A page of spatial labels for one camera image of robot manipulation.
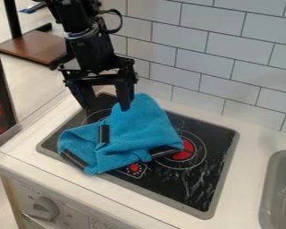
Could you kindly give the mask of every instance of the induction cooktop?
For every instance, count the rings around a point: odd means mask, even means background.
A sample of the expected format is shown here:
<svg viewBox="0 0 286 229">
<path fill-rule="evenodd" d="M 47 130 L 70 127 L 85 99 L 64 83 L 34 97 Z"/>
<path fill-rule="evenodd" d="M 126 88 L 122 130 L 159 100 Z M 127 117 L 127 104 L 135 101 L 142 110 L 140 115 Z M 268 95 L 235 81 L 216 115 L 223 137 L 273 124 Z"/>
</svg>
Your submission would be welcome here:
<svg viewBox="0 0 286 229">
<path fill-rule="evenodd" d="M 105 119 L 116 102 L 114 96 L 99 94 L 94 110 L 79 111 L 42 140 L 38 152 L 68 163 L 57 153 L 60 134 Z M 187 116 L 166 113 L 183 140 L 182 152 L 99 176 L 180 211 L 209 219 L 215 213 L 239 135 Z"/>
</svg>

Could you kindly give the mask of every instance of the blue towel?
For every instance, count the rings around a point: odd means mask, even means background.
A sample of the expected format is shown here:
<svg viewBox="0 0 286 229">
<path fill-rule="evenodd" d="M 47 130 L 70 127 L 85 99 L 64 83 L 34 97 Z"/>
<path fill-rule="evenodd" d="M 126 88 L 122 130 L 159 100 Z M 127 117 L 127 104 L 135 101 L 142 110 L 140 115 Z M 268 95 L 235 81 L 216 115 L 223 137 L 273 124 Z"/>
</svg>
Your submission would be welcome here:
<svg viewBox="0 0 286 229">
<path fill-rule="evenodd" d="M 22 9 L 19 11 L 20 13 L 27 13 L 27 14 L 31 14 L 31 13 L 34 13 L 35 11 L 32 11 L 30 9 Z"/>
<path fill-rule="evenodd" d="M 109 143 L 97 143 L 101 124 L 110 125 Z M 58 152 L 70 150 L 88 163 L 86 174 L 101 174 L 139 160 L 148 162 L 148 150 L 163 145 L 183 148 L 165 111 L 148 95 L 136 94 L 127 112 L 116 104 L 103 121 L 63 132 Z"/>
</svg>

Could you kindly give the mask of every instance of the metal sink basin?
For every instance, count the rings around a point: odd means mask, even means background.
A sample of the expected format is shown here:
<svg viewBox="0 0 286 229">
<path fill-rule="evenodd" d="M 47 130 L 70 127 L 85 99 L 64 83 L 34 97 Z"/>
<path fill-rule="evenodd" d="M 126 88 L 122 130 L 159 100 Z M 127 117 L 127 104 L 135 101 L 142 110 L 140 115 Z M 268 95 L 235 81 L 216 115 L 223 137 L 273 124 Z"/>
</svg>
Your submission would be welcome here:
<svg viewBox="0 0 286 229">
<path fill-rule="evenodd" d="M 259 220 L 263 229 L 286 229 L 286 151 L 269 160 Z"/>
</svg>

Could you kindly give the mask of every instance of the white countertop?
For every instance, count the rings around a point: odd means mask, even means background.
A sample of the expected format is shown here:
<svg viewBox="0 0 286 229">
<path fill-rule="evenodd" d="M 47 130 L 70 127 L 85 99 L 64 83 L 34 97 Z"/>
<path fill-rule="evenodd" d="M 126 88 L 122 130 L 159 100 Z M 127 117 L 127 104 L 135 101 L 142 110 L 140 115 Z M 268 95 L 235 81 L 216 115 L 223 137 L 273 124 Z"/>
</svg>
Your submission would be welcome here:
<svg viewBox="0 0 286 229">
<path fill-rule="evenodd" d="M 286 133 L 156 100 L 166 110 L 234 129 L 240 134 L 215 215 L 201 220 L 36 151 L 37 144 L 80 109 L 68 96 L 0 148 L 0 173 L 12 173 L 138 228 L 260 228 L 258 209 L 269 157 L 286 149 Z"/>
</svg>

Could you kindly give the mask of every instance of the cooktop control panel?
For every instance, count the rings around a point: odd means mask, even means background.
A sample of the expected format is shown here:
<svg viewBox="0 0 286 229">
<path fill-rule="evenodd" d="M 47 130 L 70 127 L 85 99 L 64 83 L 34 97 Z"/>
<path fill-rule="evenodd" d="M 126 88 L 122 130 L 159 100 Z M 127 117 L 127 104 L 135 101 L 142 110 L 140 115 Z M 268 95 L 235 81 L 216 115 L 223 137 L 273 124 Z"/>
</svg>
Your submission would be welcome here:
<svg viewBox="0 0 286 229">
<path fill-rule="evenodd" d="M 119 229 L 31 185 L 12 180 L 13 189 L 27 229 Z"/>
<path fill-rule="evenodd" d="M 59 136 L 65 130 L 104 120 L 117 98 L 101 93 L 97 101 L 94 110 L 81 110 L 53 130 L 38 144 L 37 151 L 66 162 L 57 153 Z M 166 114 L 183 140 L 184 150 L 149 163 L 137 162 L 109 171 L 102 178 L 187 214 L 210 219 L 215 214 L 239 135 L 182 114 Z"/>
</svg>

